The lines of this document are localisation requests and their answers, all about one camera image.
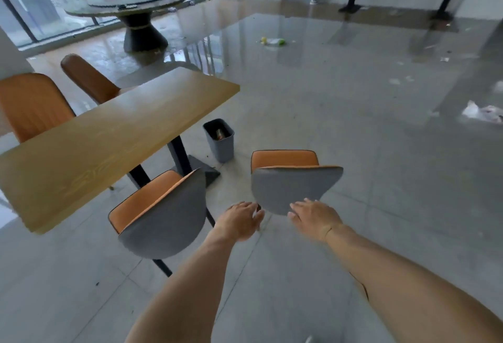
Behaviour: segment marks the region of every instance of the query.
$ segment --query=person's left arm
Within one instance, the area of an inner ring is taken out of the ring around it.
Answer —
[[[250,238],[264,219],[257,204],[241,202],[218,219],[192,257],[140,315],[126,343],[210,342],[232,247]]]

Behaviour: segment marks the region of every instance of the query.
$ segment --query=glossy tiled floor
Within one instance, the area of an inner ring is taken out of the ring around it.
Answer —
[[[69,52],[123,87],[154,78],[173,61],[239,83],[239,94],[182,134],[189,153],[222,173],[207,193],[213,215],[253,198],[253,150],[313,149],[320,162],[345,168],[324,197],[345,222],[503,318],[501,129],[459,117],[469,99],[503,107],[503,94],[493,91],[503,80],[503,29],[460,19],[459,32],[428,31],[388,21],[386,12],[342,23],[275,2],[216,0],[184,11],[155,21],[172,46],[165,54],[125,55],[119,30],[30,62],[53,77],[77,112],[94,105],[58,69]],[[287,45],[264,47],[262,36],[282,36]],[[224,165],[211,157],[201,128],[216,117],[236,131],[236,158]],[[7,134],[0,145],[12,140]],[[150,177],[172,165],[167,148],[143,164]],[[110,209],[133,191],[123,178],[116,191],[43,236],[30,235],[19,220],[0,229],[2,340],[124,340],[165,280],[150,261],[123,249],[108,224]],[[232,252],[213,341],[292,343],[310,334],[320,342],[392,341],[324,246],[299,236],[283,217],[268,215],[264,224]],[[166,259],[168,266],[176,270],[209,229]]]

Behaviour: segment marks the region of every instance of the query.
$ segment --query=trash can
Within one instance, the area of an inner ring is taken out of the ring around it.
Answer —
[[[234,130],[223,119],[214,119],[203,124],[211,152],[220,163],[234,157]]]

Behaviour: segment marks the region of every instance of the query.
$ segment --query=round glass table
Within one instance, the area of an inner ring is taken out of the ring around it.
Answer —
[[[184,0],[74,0],[64,10],[78,17],[116,16],[126,25],[124,51],[146,52],[167,47],[167,40],[150,22],[152,12]]]

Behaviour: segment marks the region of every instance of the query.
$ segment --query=orange chair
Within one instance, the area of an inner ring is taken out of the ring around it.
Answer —
[[[1,80],[0,107],[19,143],[75,117],[53,80],[39,73]]]
[[[277,215],[286,215],[296,201],[321,199],[342,175],[342,167],[319,165],[313,151],[265,150],[251,156],[251,192]]]
[[[119,87],[77,54],[68,54],[61,60],[60,65],[68,78],[98,105],[104,104],[120,93],[121,89]]]
[[[208,213],[204,171],[196,169],[181,177],[169,170],[116,206],[108,219],[129,251],[152,259],[170,276],[162,259],[189,246]]]

